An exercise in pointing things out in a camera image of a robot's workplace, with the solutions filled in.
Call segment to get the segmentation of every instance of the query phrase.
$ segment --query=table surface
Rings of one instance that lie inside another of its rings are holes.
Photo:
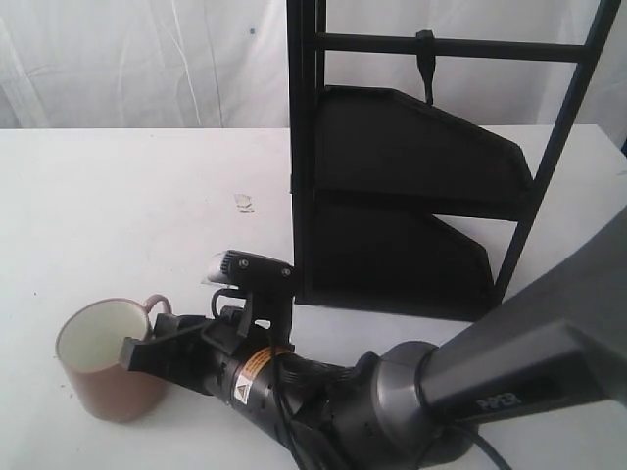
[[[551,128],[495,126],[535,172]],[[209,314],[200,284],[225,249],[292,259],[287,129],[0,131],[0,468],[294,469],[289,453],[216,399],[177,387],[126,425],[76,400],[54,356],[64,321],[108,297],[169,296]],[[254,213],[236,207],[252,198]],[[627,204],[627,160],[575,126],[508,294],[562,261]],[[513,224],[442,217],[503,260]],[[296,306],[297,352],[353,364],[405,340],[442,344],[453,321]],[[627,410],[613,402],[486,425],[514,468],[623,469]],[[484,469],[474,448],[446,468]]]

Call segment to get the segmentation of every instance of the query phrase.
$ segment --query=mug handle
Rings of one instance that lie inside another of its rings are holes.
[[[155,294],[146,300],[144,303],[144,310],[146,310],[146,314],[149,314],[158,303],[162,303],[164,305],[164,313],[172,315],[172,306],[169,304],[169,300],[161,294]]]

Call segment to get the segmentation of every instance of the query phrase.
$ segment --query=warning label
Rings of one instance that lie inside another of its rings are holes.
[[[244,377],[242,374],[239,374],[239,377],[237,377],[237,382],[235,383],[235,392],[233,393],[233,395],[242,403],[247,404],[248,395],[251,394],[252,385],[252,380]]]
[[[289,351],[284,350],[283,348],[276,349],[276,355],[285,353],[289,353]],[[251,358],[248,359],[235,381],[233,396],[237,400],[240,400],[244,404],[248,404],[248,396],[251,393],[253,382],[264,366],[270,362],[270,359],[271,354],[269,347],[255,352]]]

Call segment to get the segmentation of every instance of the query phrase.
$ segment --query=white backdrop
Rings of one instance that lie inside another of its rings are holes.
[[[329,0],[334,32],[581,43],[596,0]],[[627,136],[627,6],[579,122]],[[0,127],[288,125],[284,0],[0,0]],[[422,96],[415,59],[331,53],[327,82]],[[573,67],[442,58],[436,105],[551,123]]]

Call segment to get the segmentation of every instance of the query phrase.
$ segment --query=black shelf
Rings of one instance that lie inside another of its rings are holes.
[[[433,215],[317,203],[312,285],[300,303],[471,321],[494,287],[485,249]]]
[[[620,0],[600,0],[581,45],[327,33],[326,0],[286,1],[297,302],[480,318],[506,293]],[[328,50],[415,56],[429,104],[326,86]],[[515,143],[430,106],[436,56],[577,64],[535,178]],[[517,222],[496,281],[485,249],[433,214]]]
[[[518,220],[533,182],[513,142],[386,88],[324,89],[315,168],[328,198],[507,220]]]

